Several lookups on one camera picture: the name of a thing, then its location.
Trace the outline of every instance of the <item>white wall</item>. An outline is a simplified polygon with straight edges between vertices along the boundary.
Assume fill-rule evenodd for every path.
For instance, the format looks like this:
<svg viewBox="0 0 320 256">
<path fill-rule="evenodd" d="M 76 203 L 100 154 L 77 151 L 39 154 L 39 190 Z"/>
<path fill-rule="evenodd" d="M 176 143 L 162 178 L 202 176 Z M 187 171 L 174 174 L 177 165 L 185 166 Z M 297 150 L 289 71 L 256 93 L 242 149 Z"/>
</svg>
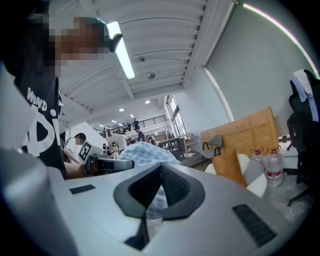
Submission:
<svg viewBox="0 0 320 256">
<path fill-rule="evenodd" d="M 174 95 L 188 133 L 193 133 L 202 148 L 200 132 L 228 123 L 226 112 L 212 84 L 201 69 L 196 69 L 186 91 Z"/>
<path fill-rule="evenodd" d="M 101 137 L 101 135 L 99 135 L 94 129 L 92 129 L 87 122 L 80 123 L 72 127 L 70 130 L 68 130 L 68 132 L 66 131 L 65 141 L 67 141 L 67 139 L 70 137 L 74 137 L 78 133 L 84 133 L 86 139 L 99 148 L 102 148 L 104 143 L 108 145 L 107 140 Z"/>
<path fill-rule="evenodd" d="M 276 8 L 272 1 L 250 1 L 249 4 L 263 6 L 265 12 L 273 10 L 270 6 L 267 8 L 268 4 Z M 289 16 L 282 21 L 293 28 Z M 298 30 L 295 27 L 295 33 L 303 39 L 304 33 Z M 219 85 L 235 120 L 271 106 L 279 136 L 289 133 L 287 120 L 293 111 L 288 99 L 292 94 L 290 79 L 294 71 L 312 71 L 303 53 L 284 32 L 240 5 L 235 7 L 206 67 Z"/>
</svg>

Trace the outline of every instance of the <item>railing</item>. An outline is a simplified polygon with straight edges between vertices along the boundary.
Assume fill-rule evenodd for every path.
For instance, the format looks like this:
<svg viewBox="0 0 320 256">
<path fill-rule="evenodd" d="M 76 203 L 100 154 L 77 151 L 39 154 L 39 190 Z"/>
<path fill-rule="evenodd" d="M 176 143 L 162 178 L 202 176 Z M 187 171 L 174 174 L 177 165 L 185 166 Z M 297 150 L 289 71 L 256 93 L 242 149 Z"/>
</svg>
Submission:
<svg viewBox="0 0 320 256">
<path fill-rule="evenodd" d="M 141 129 L 144 127 L 164 123 L 166 121 L 167 121 L 166 115 L 160 115 L 147 120 L 139 121 L 138 127 Z M 130 124 L 125 124 L 124 126 L 121 126 L 121 127 L 113 128 L 113 129 L 104 128 L 103 130 L 99 130 L 99 129 L 94 129 L 94 130 L 96 130 L 102 137 L 107 138 L 107 137 L 118 135 L 120 133 L 131 132 L 134 129 L 135 129 L 135 125 L 133 123 L 130 123 Z"/>
</svg>

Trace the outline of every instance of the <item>white chair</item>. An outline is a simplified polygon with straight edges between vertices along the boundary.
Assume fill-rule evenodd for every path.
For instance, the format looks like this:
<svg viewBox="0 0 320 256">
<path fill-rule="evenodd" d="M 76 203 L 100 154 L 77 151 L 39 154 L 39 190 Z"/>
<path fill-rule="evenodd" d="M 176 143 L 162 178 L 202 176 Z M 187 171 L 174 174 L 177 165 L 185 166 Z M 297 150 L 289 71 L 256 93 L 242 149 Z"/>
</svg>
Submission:
<svg viewBox="0 0 320 256">
<path fill-rule="evenodd" d="M 245 182 L 248 185 L 247 190 L 262 198 L 265 195 L 267 188 L 267 178 L 263 172 L 263 167 L 260 163 L 250 160 L 245 154 L 236 154 L 238 157 L 241 173 L 244 176 Z M 216 174 L 213 163 L 209 164 L 205 172 Z"/>
</svg>

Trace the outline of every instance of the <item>black t-shirt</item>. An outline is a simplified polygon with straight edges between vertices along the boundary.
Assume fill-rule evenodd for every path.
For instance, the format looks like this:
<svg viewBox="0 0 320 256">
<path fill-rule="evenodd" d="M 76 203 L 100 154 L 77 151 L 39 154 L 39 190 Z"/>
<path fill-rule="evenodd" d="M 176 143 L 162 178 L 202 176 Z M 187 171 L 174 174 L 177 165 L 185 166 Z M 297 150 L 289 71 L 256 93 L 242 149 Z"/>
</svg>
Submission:
<svg viewBox="0 0 320 256">
<path fill-rule="evenodd" d="M 19 29 L 21 36 L 3 59 L 14 84 L 36 112 L 22 149 L 67 178 L 59 135 L 59 80 L 55 73 L 54 41 L 42 19 L 30 20 Z"/>
</svg>

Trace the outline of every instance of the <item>seated person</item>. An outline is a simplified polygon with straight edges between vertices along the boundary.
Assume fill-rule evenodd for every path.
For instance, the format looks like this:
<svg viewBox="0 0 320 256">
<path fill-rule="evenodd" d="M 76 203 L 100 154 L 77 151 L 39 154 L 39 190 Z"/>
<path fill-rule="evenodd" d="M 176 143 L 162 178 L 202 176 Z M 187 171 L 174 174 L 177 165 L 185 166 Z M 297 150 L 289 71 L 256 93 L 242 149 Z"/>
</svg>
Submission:
<svg viewBox="0 0 320 256">
<path fill-rule="evenodd" d="M 80 132 L 66 141 L 63 153 L 67 156 L 69 163 L 82 165 L 82 162 L 79 159 L 79 152 L 86 139 L 86 135 Z"/>
</svg>

